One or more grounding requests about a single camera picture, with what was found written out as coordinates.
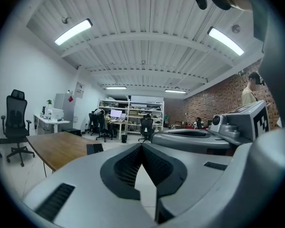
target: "cable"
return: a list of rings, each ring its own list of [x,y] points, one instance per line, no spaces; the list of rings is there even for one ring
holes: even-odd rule
[[[37,158],[35,158],[34,163],[33,163],[32,166],[30,167],[30,170],[29,170],[27,176],[29,175],[30,171],[33,169],[33,166],[34,166],[35,163],[36,163],[36,159],[37,159]],[[23,199],[23,197],[24,197],[25,186],[26,186],[26,184],[27,184],[28,179],[29,179],[29,177],[27,177],[27,179],[26,179],[26,181],[25,181],[25,183],[24,183],[24,189],[23,189],[23,193],[22,193],[22,199]]]
[[[46,172],[46,167],[45,167],[45,165],[44,165],[44,162],[43,162],[43,168],[44,168],[44,174],[45,174],[46,177],[47,177],[47,172]]]

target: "floor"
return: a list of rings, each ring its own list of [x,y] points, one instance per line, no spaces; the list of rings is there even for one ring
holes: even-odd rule
[[[83,134],[82,137],[95,140],[97,134],[92,136]],[[102,143],[104,151],[107,151],[120,145],[138,143],[138,138],[140,138],[139,134],[128,134],[127,143],[121,143],[118,138],[107,139],[106,143],[103,139],[99,139],[99,141]],[[27,146],[29,151],[33,151],[29,143],[21,143],[20,146]],[[6,156],[10,153],[11,147],[17,146],[15,144],[0,144],[0,152],[3,156],[2,159],[0,158],[0,177],[14,195],[23,199],[31,188],[46,178],[43,161],[37,155],[33,158],[31,154],[22,154],[24,167],[20,166],[19,155],[10,157],[10,163],[7,163]],[[45,170],[47,176],[52,174],[52,170],[47,165],[45,165]],[[143,166],[138,171],[135,188],[141,192],[141,202],[145,210],[154,218],[156,187]]]

